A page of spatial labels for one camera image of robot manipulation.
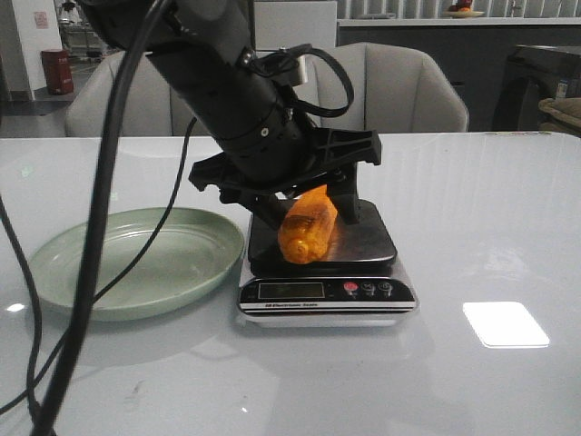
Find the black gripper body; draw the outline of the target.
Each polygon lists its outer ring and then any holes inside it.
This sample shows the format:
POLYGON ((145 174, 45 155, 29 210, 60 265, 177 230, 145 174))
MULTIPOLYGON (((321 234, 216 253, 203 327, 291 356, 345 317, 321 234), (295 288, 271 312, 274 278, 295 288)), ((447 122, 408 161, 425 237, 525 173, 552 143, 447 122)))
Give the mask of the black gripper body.
POLYGON ((283 193, 293 197, 322 184, 345 181, 347 167, 358 162, 381 163, 381 141, 377 132, 317 128, 308 156, 288 175, 260 181, 244 174, 228 154, 220 153, 194 163, 189 180, 200 191, 211 184, 222 190, 254 195, 283 193))

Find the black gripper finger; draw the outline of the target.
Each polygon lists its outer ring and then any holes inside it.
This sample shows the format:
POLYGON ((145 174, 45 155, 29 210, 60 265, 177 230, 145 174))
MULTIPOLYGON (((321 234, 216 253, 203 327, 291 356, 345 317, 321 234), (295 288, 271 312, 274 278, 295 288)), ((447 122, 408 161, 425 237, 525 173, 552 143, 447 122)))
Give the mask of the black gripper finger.
POLYGON ((327 195, 346 224, 359 222, 358 165, 347 163, 332 174, 327 195))
POLYGON ((242 193, 238 203, 261 219, 273 231, 278 231, 288 209, 275 194, 242 193))

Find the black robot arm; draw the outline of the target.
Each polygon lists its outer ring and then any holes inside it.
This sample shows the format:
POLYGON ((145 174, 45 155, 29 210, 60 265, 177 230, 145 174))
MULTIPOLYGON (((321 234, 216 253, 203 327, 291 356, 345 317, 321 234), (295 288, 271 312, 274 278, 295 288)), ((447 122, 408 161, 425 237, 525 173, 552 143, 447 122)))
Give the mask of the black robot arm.
POLYGON ((124 50, 104 119, 97 170, 103 188, 111 183, 133 75, 147 58, 221 147, 193 166, 196 188, 216 185, 223 203, 237 203, 275 229, 287 212, 283 198, 326 185, 343 221, 359 221, 357 165, 379 164, 379 137, 316 126, 314 116, 337 117, 345 108, 301 100, 289 79, 300 56, 315 55, 352 100, 351 81, 335 59, 310 45, 257 57, 242 1, 85 1, 82 7, 97 34, 124 50))

